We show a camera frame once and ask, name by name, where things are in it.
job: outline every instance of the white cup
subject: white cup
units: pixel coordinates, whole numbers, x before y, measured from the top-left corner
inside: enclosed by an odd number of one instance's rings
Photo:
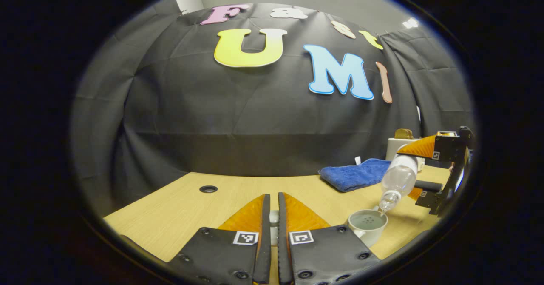
[[[348,217],[348,226],[370,248],[380,238],[387,221],[387,215],[381,215],[377,209],[363,209]]]

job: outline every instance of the blue towel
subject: blue towel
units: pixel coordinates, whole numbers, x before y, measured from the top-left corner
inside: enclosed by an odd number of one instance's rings
[[[361,165],[325,167],[319,174],[337,190],[348,192],[381,182],[391,161],[367,159]]]

